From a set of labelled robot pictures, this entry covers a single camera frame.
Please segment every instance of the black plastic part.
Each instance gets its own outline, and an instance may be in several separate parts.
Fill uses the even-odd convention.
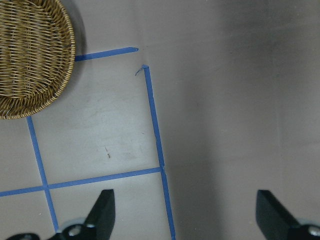
[[[309,231],[319,226],[301,225],[269,190],[258,190],[255,218],[267,240],[320,240]]]
[[[68,226],[48,240],[109,240],[115,220],[114,190],[103,190],[83,224]],[[34,233],[23,233],[7,240],[40,240],[40,238]]]
[[[108,240],[116,220],[115,193],[113,190],[103,190],[91,209],[84,225],[96,228],[97,240]]]
[[[40,240],[39,236],[34,233],[21,233],[13,235],[6,240]]]

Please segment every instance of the metal screw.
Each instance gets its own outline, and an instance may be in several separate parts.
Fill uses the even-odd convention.
[[[31,240],[32,236],[29,234],[24,235],[20,240]]]
[[[68,232],[70,237],[76,236],[81,232],[81,226],[80,225],[76,225],[73,228],[71,228]]]
[[[310,226],[308,232],[315,237],[320,237],[320,228],[317,226]]]

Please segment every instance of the wicker basket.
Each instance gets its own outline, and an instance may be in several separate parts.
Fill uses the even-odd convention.
[[[0,0],[0,119],[30,116],[56,100],[75,51],[59,0]]]

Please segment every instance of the blue tape line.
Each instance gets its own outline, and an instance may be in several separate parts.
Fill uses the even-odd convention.
[[[171,209],[171,204],[170,204],[169,187],[168,187],[167,175],[166,175],[166,171],[165,171],[165,160],[164,160],[164,154],[163,154],[161,138],[160,138],[160,131],[159,131],[159,124],[158,124],[157,113],[156,113],[154,93],[152,90],[150,69],[149,69],[149,66],[147,66],[147,65],[142,65],[141,69],[144,70],[145,83],[146,83],[146,89],[147,89],[147,93],[148,93],[153,130],[154,130],[154,135],[155,135],[155,139],[156,139],[156,149],[157,149],[157,153],[158,153],[159,165],[161,168],[161,170],[160,170],[161,180],[162,180],[166,214],[168,217],[169,228],[170,228],[170,233],[171,233],[171,239],[176,240],[176,230],[175,230],[174,218],[172,215],[172,209]]]
[[[59,189],[59,188],[72,187],[72,186],[83,185],[83,184],[97,183],[97,182],[102,182],[102,181],[107,181],[112,179],[121,179],[121,178],[128,178],[128,177],[145,175],[145,174],[159,173],[160,171],[161,171],[160,167],[155,167],[155,168],[149,168],[149,169],[138,170],[138,171],[129,171],[129,172],[118,173],[113,175],[98,176],[98,177],[92,177],[92,178],[75,180],[75,181],[55,183],[55,184],[50,184],[48,187],[49,189]]]
[[[74,61],[79,62],[79,61],[90,60],[90,59],[99,59],[99,58],[105,58],[105,57],[110,57],[110,56],[114,56],[114,55],[134,53],[137,51],[139,51],[139,48],[130,46],[130,47],[125,47],[125,48],[120,48],[120,49],[101,51],[101,52],[95,52],[95,53],[89,53],[89,54],[85,54],[85,55],[75,56]]]
[[[46,201],[47,201],[47,204],[49,207],[53,227],[54,227],[54,230],[57,231],[59,229],[58,220],[57,220],[54,204],[52,202],[50,190],[48,188],[48,181],[46,178],[45,168],[44,168],[44,164],[42,162],[42,158],[41,158],[41,154],[40,154],[40,150],[39,150],[39,145],[38,145],[38,140],[37,140],[37,136],[36,136],[34,123],[32,122],[31,116],[27,116],[26,121],[28,123],[29,132],[30,132],[30,136],[31,136],[31,140],[32,140],[32,145],[33,145],[33,149],[34,149],[34,153],[35,153],[35,159],[36,159],[36,163],[38,164],[40,177],[41,177],[41,181],[42,181],[42,185],[43,185],[43,190],[44,190],[45,198],[46,198]]]
[[[34,186],[34,187],[27,187],[27,188],[10,190],[10,191],[2,191],[0,192],[0,197],[6,197],[6,196],[18,195],[18,194],[27,194],[27,193],[33,193],[33,192],[38,192],[43,190],[44,190],[43,186]]]
[[[147,66],[147,65],[143,65],[142,68],[144,69],[146,90],[147,90],[147,93],[148,93],[150,113],[151,113],[153,131],[154,131],[155,141],[156,141],[155,142],[156,150],[157,150],[157,153],[158,153],[158,159],[159,159],[160,167],[163,167],[165,165],[165,160],[164,160],[164,154],[163,154],[161,138],[160,138],[160,131],[159,131],[157,112],[156,112],[156,105],[155,105],[155,99],[154,99],[154,92],[152,90],[150,69],[149,69],[149,66]]]
[[[171,233],[171,239],[176,240],[176,230],[175,230],[175,224],[174,224],[174,217],[172,215],[168,180],[167,180],[167,175],[166,175],[166,171],[165,171],[164,166],[161,168],[161,180],[162,180],[162,186],[163,186],[166,215],[168,217],[169,228],[170,228],[170,233]]]

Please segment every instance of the woven basket rim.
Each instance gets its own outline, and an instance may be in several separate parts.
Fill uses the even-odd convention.
[[[55,96],[52,96],[51,98],[49,98],[45,103],[43,103],[41,106],[36,107],[28,112],[25,113],[21,113],[21,114],[17,114],[17,115],[7,115],[7,116],[2,116],[0,115],[0,120],[1,119],[21,119],[21,118],[25,118],[28,116],[31,116],[33,114],[36,114],[38,112],[40,112],[41,110],[45,109],[46,107],[48,107],[50,104],[52,104],[63,92],[63,90],[65,89],[65,87],[67,86],[67,83],[69,82],[70,78],[71,78],[71,74],[72,74],[72,70],[74,68],[75,65],[75,56],[76,56],[76,41],[75,41],[75,34],[74,34],[74,28],[72,26],[71,23],[71,19],[67,13],[67,10],[65,9],[64,5],[61,3],[60,0],[52,0],[54,1],[58,7],[60,8],[63,17],[65,18],[66,21],[66,26],[69,30],[69,38],[70,41],[73,42],[74,44],[71,44],[70,46],[70,54],[69,54],[69,65],[68,68],[66,69],[67,73],[63,79],[63,81],[61,81],[61,84],[59,86],[59,89],[55,92]]]

